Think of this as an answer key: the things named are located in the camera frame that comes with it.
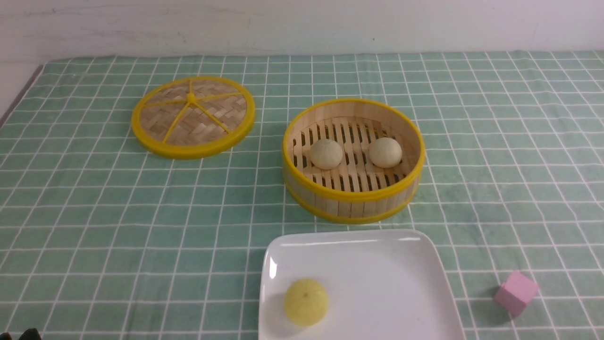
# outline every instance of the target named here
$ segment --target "bamboo steamer lid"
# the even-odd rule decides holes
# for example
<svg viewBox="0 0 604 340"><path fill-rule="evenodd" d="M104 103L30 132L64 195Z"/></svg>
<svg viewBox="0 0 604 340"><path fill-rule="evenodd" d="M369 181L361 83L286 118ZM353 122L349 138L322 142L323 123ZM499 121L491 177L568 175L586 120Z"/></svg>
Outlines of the bamboo steamer lid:
<svg viewBox="0 0 604 340"><path fill-rule="evenodd" d="M254 99L243 86L218 77L162 85L132 113L132 129L149 151L174 159L218 154L239 143L254 124Z"/></svg>

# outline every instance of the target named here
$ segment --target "white plate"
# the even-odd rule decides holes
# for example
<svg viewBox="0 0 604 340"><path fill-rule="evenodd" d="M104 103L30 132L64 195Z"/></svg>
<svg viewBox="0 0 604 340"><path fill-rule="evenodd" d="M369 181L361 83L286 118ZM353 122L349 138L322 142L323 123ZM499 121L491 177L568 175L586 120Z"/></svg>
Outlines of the white plate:
<svg viewBox="0 0 604 340"><path fill-rule="evenodd" d="M283 312L292 282L327 290L319 323L298 327ZM287 235L266 250L259 340L464 340L443 265L430 239L413 230Z"/></svg>

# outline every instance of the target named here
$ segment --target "pink cube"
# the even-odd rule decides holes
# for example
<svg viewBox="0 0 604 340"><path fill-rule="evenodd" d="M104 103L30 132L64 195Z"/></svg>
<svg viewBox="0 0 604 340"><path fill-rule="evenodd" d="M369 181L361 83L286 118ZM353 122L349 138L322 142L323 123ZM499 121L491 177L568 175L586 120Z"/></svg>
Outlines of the pink cube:
<svg viewBox="0 0 604 340"><path fill-rule="evenodd" d="M493 299L515 318L522 313L538 290L539 286L536 283L516 271L510 274Z"/></svg>

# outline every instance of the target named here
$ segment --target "bamboo steamer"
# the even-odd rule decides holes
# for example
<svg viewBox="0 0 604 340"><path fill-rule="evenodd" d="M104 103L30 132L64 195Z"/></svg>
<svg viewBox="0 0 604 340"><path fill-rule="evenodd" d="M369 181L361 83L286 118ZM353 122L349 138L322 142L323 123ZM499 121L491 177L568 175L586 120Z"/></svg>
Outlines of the bamboo steamer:
<svg viewBox="0 0 604 340"><path fill-rule="evenodd" d="M369 144L396 140L402 161L378 168L369 161ZM332 170L314 166L307 153L319 139L342 146L344 158ZM394 215L413 198L425 160L417 127L397 110L365 99L335 99L300 113L283 137L283 177L293 198L311 213L346 224L371 223Z"/></svg>

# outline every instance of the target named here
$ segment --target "green tablecloth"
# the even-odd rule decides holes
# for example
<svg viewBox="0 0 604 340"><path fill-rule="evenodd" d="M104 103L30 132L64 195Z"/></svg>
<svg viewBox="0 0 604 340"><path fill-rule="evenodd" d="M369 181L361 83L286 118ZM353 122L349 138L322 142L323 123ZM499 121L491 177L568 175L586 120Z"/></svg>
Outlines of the green tablecloth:
<svg viewBox="0 0 604 340"><path fill-rule="evenodd" d="M268 243L414 228L437 245L468 339L604 338L604 53L71 59L0 129L0 331L45 340L257 338ZM230 152L162 159L133 137L139 98L211 74L252 92ZM302 109L385 102L422 131L407 209L317 219L285 192L280 142ZM512 270L541 287L519 318L491 300Z"/></svg>

